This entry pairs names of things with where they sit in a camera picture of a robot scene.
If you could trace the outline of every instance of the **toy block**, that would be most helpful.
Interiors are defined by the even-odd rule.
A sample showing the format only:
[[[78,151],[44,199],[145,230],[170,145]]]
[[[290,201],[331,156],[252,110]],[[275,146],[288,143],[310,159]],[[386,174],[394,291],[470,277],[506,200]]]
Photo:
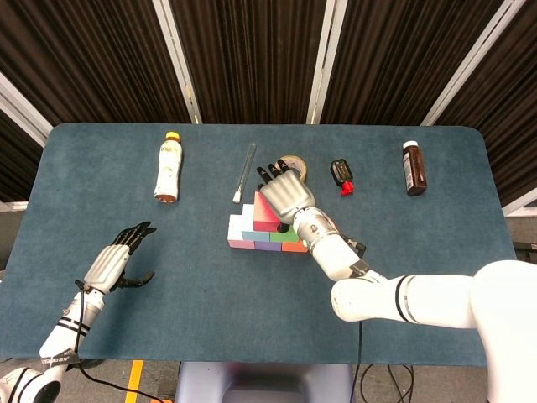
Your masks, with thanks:
[[[275,233],[278,231],[279,219],[272,211],[272,207],[264,196],[258,191],[253,198],[253,230]]]
[[[299,242],[282,242],[282,252],[307,252],[308,248],[304,246],[302,241]]]
[[[270,233],[270,242],[298,242],[299,236],[295,233],[293,227],[289,228],[286,233]]]
[[[253,241],[245,241],[242,237],[242,216],[237,214],[229,216],[227,242],[232,248],[255,249]]]
[[[242,206],[242,238],[248,241],[270,242],[270,233],[253,230],[253,204]]]
[[[273,250],[277,252],[281,252],[282,250],[282,244],[280,242],[262,242],[262,241],[255,241],[255,249],[258,250]]]

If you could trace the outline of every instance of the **brown glass bottle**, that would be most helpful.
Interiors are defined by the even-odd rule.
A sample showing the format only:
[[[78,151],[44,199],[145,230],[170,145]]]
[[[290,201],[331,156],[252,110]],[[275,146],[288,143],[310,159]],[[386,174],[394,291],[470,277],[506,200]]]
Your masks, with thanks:
[[[410,196],[422,194],[427,189],[423,153],[416,141],[403,144],[403,167],[406,179],[406,192]]]

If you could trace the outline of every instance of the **green block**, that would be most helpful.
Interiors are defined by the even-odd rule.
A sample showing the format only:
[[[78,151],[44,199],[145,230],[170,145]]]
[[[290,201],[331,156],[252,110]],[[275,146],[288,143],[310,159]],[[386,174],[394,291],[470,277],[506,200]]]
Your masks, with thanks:
[[[286,233],[270,233],[270,242],[298,242],[299,236],[293,230],[293,227]]]

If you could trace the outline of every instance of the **tape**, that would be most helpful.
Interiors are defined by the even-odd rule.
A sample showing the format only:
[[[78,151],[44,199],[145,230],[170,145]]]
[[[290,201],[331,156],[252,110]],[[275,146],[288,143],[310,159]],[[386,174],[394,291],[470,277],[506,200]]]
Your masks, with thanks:
[[[305,161],[296,155],[284,155],[281,157],[281,159],[290,169],[296,170],[299,173],[300,181],[305,183],[305,178],[308,175],[308,167],[305,164]]]

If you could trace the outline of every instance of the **white bottle cap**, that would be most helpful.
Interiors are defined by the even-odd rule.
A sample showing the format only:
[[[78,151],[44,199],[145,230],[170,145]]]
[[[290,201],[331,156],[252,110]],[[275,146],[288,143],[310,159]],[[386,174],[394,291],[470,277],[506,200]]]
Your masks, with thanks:
[[[240,191],[236,191],[235,194],[233,195],[233,202],[235,204],[238,204],[241,202],[241,192]]]
[[[403,144],[403,149],[406,149],[407,147],[411,145],[415,145],[416,147],[418,147],[418,142],[414,140],[407,141],[406,143]]]

